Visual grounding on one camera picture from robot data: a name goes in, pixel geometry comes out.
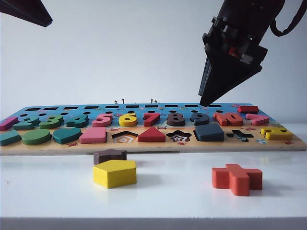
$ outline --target white wall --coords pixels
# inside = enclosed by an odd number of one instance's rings
[[[222,0],[44,0],[47,28],[1,15],[1,119],[26,106],[199,102],[201,37]],[[284,29],[301,0],[286,1]],[[263,70],[218,102],[252,103],[280,122],[306,122],[307,16],[271,31]]]

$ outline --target yellow cross block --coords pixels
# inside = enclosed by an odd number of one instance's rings
[[[261,134],[268,140],[291,140],[292,133],[284,127],[264,127]]]
[[[93,167],[94,182],[106,188],[136,183],[135,161],[110,160]]]

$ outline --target wooden block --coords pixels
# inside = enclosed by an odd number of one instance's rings
[[[167,116],[167,124],[169,126],[184,126],[186,124],[186,121],[182,114],[179,113],[170,113]]]
[[[8,117],[0,123],[0,131],[8,130],[18,122],[19,122],[18,117],[16,116]]]
[[[159,113],[146,113],[144,114],[144,126],[153,126],[158,120],[160,120]]]
[[[268,140],[292,139],[292,133],[284,127],[263,127],[260,133]]]
[[[221,126],[242,126],[243,118],[240,114],[237,113],[214,113],[213,118],[217,120],[217,122]]]
[[[127,151],[108,149],[105,151],[94,152],[94,164],[101,164],[109,160],[126,160]]]
[[[66,144],[77,140],[82,135],[82,132],[80,128],[59,128],[52,135],[55,142]]]
[[[150,127],[138,135],[138,142],[165,142],[165,135],[156,127]]]
[[[88,115],[81,114],[74,119],[70,119],[66,122],[67,127],[83,128],[88,124]]]
[[[44,129],[57,128],[62,124],[62,122],[64,122],[62,115],[52,115],[48,117],[48,120],[46,122],[39,123],[39,128],[44,128]]]
[[[249,190],[262,190],[262,171],[226,164],[226,168],[212,168],[212,185],[230,189],[237,196],[249,196]]]
[[[113,120],[112,114],[99,114],[96,120],[92,122],[93,127],[107,127],[110,126]]]
[[[106,188],[136,183],[135,161],[110,160],[93,167],[94,182]]]
[[[16,130],[8,131],[0,134],[0,145],[5,146],[21,140]]]
[[[15,130],[29,130],[33,129],[35,125],[39,123],[38,116],[31,116],[24,119],[24,121],[13,125]]]
[[[82,144],[94,144],[106,142],[106,127],[88,128],[80,137]]]
[[[270,121],[269,116],[258,115],[258,114],[246,114],[245,119],[252,120],[251,124],[254,125],[254,126],[260,126],[260,125],[266,124]]]
[[[209,116],[202,113],[193,113],[190,119],[195,126],[206,125],[209,123]]]
[[[224,131],[218,123],[196,126],[194,134],[198,141],[224,141]]]
[[[136,118],[135,113],[124,114],[119,117],[118,123],[122,127],[132,127],[137,125],[138,119]]]
[[[48,129],[35,129],[26,132],[21,136],[25,145],[38,145],[51,139]]]
[[[240,105],[238,107],[238,112],[239,113],[258,113],[259,112],[259,108],[258,106],[255,106],[255,105]]]

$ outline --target rectangular slot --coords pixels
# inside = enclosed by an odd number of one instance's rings
[[[77,109],[77,106],[72,106],[72,107],[65,107],[64,109]]]
[[[164,107],[165,108],[178,108],[178,105],[177,104],[166,104]]]
[[[45,108],[43,110],[56,110],[56,109],[58,109],[58,107],[48,107],[48,108]]]
[[[99,106],[86,106],[85,109],[98,109]]]
[[[37,110],[40,110],[40,108],[28,108],[28,109],[26,109],[26,111],[37,111]]]
[[[185,104],[184,106],[186,108],[198,107],[198,105],[196,105],[196,104]]]
[[[146,105],[145,108],[158,108],[159,106],[157,104],[150,104]]]
[[[139,105],[127,105],[126,108],[139,108]]]
[[[220,104],[210,104],[208,105],[208,107],[217,108],[217,107],[222,107],[222,106]]]
[[[106,109],[117,109],[119,108],[119,105],[107,105],[105,108]]]

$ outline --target red cross block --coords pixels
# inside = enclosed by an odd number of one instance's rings
[[[226,164],[226,168],[212,168],[212,185],[228,188],[236,196],[249,196],[249,190],[262,190],[262,171]]]

